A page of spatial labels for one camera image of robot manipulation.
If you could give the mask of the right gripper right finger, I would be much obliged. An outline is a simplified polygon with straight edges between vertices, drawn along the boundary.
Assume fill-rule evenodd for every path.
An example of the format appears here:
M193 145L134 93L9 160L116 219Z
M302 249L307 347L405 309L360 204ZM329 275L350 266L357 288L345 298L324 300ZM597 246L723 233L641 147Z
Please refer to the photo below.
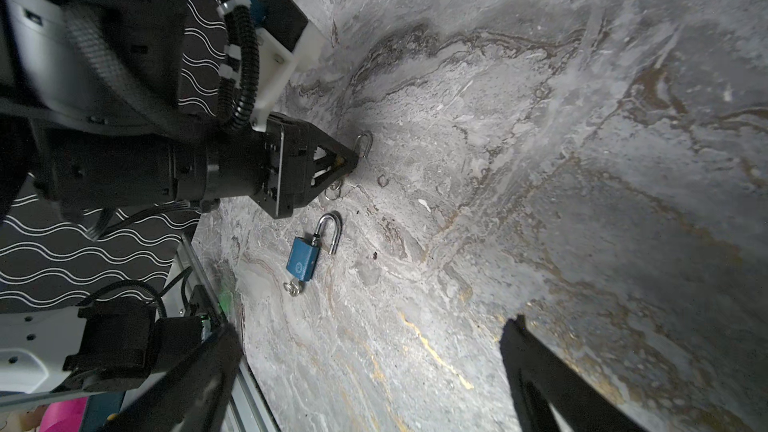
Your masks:
M558 413L573 431L641 431L530 331L522 315L500 340L510 394L523 431L558 431Z

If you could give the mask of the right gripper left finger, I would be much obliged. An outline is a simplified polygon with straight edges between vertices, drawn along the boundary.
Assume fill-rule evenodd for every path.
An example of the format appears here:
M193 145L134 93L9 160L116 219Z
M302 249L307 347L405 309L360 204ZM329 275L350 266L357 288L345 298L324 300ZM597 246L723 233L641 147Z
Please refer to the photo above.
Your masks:
M239 335L226 323L100 429L219 431L242 357Z

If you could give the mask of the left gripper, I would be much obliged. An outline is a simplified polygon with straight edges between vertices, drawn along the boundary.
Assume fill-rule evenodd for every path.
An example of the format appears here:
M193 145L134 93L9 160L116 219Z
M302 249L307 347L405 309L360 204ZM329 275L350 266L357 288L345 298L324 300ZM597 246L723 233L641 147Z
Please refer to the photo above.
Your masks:
M261 188L252 199L272 218L289 218L351 173L359 156L315 125L273 113L264 137Z

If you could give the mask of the blue padlock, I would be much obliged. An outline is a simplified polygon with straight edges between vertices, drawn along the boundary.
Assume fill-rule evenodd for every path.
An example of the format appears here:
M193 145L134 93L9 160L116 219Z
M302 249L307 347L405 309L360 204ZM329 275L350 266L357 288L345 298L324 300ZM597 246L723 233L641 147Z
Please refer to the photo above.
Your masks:
M291 280L297 279L306 284L312 279L321 252L322 236L328 224L333 225L329 254L337 253L343 232L343 222L340 213L332 211L319 218L309 239L294 238L286 264L286 270L292 276Z

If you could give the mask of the brass padlock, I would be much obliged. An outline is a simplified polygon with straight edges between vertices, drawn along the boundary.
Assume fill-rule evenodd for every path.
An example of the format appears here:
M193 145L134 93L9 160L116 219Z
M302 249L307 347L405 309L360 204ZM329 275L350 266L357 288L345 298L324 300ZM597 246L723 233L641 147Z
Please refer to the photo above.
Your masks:
M370 130L360 132L352 144L340 144L337 162L343 168L354 170L360 161L368 156L374 142L374 135Z

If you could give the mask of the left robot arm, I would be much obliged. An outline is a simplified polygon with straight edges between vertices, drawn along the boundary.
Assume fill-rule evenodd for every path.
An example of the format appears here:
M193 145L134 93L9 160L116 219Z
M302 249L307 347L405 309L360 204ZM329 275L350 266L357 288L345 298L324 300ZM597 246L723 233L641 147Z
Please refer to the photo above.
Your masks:
M324 45L293 0L1 0L1 211L248 197L289 217L357 153L274 111Z

